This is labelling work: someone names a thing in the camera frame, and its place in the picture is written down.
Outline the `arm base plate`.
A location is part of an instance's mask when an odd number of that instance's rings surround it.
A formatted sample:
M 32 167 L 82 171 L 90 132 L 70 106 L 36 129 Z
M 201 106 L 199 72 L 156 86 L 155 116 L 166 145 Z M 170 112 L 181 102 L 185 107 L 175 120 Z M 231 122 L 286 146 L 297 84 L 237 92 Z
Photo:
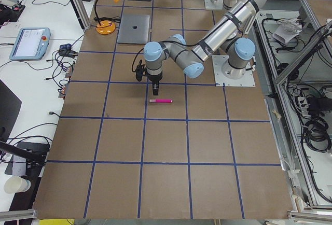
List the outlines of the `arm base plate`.
M 206 10 L 223 10 L 223 0 L 204 0 Z
M 253 71 L 246 68 L 235 69 L 230 66 L 228 55 L 213 55 L 212 64 L 214 71 L 215 85 L 218 87 L 255 87 Z

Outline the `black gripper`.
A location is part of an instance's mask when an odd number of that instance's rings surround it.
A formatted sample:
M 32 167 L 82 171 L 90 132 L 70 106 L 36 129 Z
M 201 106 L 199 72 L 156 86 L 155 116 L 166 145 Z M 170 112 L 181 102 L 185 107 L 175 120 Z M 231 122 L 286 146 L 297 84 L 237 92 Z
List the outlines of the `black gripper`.
M 153 83 L 152 84 L 153 95 L 158 96 L 159 95 L 159 82 L 162 79 L 162 73 L 159 73 L 157 75 L 152 75 L 149 73 L 148 79 Z

